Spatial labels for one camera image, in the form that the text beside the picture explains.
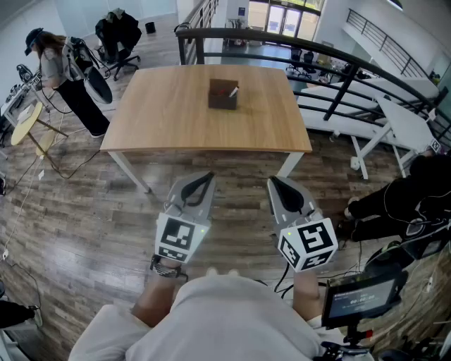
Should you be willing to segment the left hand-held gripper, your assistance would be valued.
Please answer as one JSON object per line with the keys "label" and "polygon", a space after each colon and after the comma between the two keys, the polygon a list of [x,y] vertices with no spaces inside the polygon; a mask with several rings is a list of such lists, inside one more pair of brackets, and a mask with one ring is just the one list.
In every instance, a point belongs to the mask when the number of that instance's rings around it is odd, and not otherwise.
{"label": "left hand-held gripper", "polygon": [[215,189],[211,171],[190,174],[173,184],[156,220],[156,255],[189,262],[211,228],[209,214]]}

